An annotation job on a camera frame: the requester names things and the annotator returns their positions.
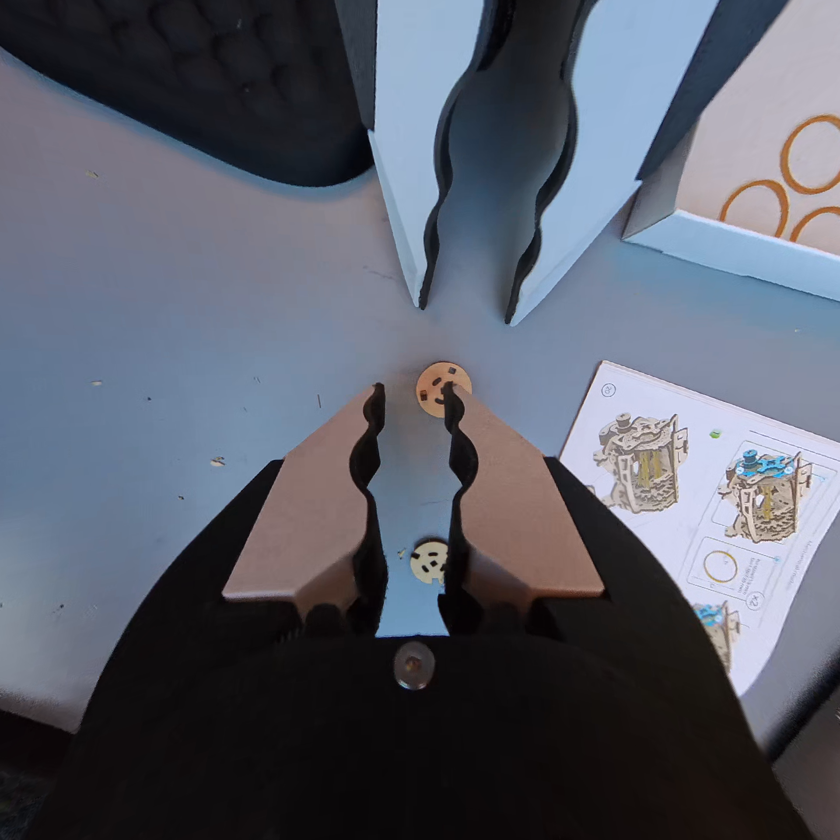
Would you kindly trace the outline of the printed instruction booklet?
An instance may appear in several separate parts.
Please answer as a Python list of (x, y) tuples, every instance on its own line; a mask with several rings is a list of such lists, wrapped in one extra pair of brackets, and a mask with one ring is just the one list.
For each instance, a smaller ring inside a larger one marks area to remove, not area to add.
[(560, 461), (666, 568), (743, 696), (838, 516), (838, 442), (604, 360)]

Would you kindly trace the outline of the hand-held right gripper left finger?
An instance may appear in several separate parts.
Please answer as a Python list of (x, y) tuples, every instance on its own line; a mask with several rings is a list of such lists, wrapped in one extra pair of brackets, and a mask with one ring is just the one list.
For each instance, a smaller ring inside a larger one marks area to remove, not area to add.
[(287, 454), (222, 590), (226, 602), (284, 603), (302, 621), (330, 605), (355, 633), (376, 635), (387, 562), (370, 483), (384, 425), (377, 382)]

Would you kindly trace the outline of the black mesh chair seat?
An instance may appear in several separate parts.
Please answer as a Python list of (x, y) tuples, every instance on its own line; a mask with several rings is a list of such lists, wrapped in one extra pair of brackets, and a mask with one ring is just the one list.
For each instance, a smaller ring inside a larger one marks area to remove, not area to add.
[(20, 839), (53, 789), (72, 733), (1, 712), (1, 838)]

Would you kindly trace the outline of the round wooden disc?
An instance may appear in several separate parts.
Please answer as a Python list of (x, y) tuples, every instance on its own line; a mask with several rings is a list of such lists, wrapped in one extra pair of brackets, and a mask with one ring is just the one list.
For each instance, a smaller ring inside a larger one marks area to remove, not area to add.
[(459, 386), (467, 393), (473, 391), (472, 382), (465, 369), (453, 362), (435, 362), (419, 375), (416, 382), (416, 399), (428, 415), (445, 417), (444, 388), (449, 383)]
[(427, 585), (445, 584), (448, 545), (441, 539), (427, 539), (412, 551), (409, 564), (414, 576)]

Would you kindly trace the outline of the white cardboard tray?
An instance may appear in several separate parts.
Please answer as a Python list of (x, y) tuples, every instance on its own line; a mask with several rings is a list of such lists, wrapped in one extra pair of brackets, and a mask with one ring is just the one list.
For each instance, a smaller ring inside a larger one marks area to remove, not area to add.
[(657, 170), (643, 180), (623, 240), (701, 266), (830, 300), (839, 257), (717, 220), (723, 197), (770, 169), (799, 122), (839, 117), (839, 2), (787, 2)]

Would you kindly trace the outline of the group of tan rubber bands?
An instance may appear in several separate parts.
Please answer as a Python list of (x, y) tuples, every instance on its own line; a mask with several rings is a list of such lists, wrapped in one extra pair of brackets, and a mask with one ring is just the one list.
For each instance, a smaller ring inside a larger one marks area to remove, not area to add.
[(717, 220), (756, 234), (838, 255), (839, 118), (812, 115), (772, 150), (759, 177), (736, 182)]

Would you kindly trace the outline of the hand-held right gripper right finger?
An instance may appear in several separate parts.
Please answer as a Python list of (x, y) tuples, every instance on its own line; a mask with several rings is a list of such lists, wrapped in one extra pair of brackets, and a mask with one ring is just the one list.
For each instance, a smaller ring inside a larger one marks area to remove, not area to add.
[(443, 389), (453, 499), (444, 594), (451, 635), (497, 607), (527, 621), (535, 602), (595, 599), (606, 588), (542, 452), (462, 386)]

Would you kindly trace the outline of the black textured wrist rest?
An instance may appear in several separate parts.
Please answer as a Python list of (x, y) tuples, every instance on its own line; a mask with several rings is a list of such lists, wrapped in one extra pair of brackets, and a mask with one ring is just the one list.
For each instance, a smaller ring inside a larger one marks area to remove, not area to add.
[(334, 2), (2, 1), (2, 48), (239, 170), (303, 187), (367, 172)]

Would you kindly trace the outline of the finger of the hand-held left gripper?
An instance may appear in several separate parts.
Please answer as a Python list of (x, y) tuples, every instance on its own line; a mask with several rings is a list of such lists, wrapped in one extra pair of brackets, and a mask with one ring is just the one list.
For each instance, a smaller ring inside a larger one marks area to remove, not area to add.
[(573, 2), (560, 69), (569, 106), (557, 164), (537, 194), (534, 234), (505, 322), (546, 298), (640, 185), (637, 177), (718, 5)]
[(438, 216), (452, 184), (448, 132), (479, 68), (498, 2), (384, 1), (376, 8), (376, 173), (413, 304), (425, 309), (438, 259)]

